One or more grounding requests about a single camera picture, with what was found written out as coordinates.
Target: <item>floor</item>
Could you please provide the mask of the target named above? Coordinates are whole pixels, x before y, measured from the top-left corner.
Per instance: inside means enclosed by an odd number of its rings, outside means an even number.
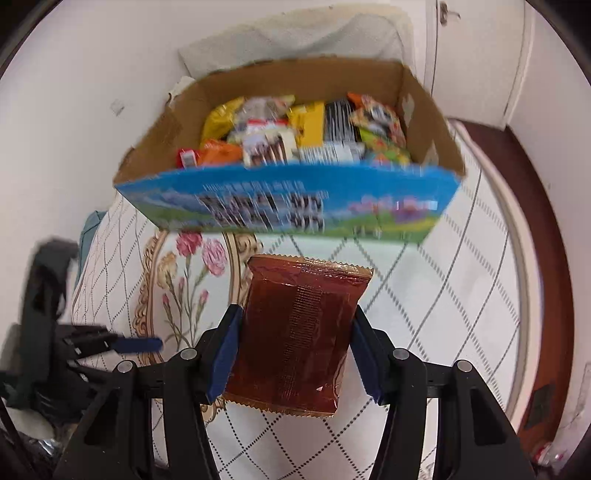
[[[540,363],[534,393],[519,429],[526,452],[552,441],[564,409],[573,357],[574,313],[570,274],[556,217],[530,159],[508,128],[505,131],[464,122],[472,139],[491,159],[515,193],[530,225],[542,276],[544,299]],[[527,425],[528,416],[540,421]]]

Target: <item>brown snack package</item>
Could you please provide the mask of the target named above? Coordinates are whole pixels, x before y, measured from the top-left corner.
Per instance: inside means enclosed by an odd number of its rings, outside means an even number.
[[[227,400],[307,416],[335,413],[357,302],[373,271],[256,255]]]

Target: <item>orange snack bag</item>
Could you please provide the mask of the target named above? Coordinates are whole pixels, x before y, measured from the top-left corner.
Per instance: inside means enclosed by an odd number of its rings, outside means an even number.
[[[360,95],[358,93],[349,92],[349,93],[347,93],[347,98],[349,99],[350,102],[353,103],[353,105],[355,105],[355,109],[363,108],[362,95]]]
[[[207,140],[199,149],[198,167],[242,163],[242,147],[221,140]]]

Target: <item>door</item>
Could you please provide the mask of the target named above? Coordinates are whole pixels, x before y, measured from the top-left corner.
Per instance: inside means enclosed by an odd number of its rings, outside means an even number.
[[[524,40],[525,0],[437,2],[433,98],[444,115],[505,126]]]

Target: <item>black snack package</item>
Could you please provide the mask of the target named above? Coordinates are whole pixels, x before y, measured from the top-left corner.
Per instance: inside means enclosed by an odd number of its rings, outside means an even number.
[[[359,129],[349,120],[355,107],[348,99],[326,103],[324,107],[324,142],[357,143]]]

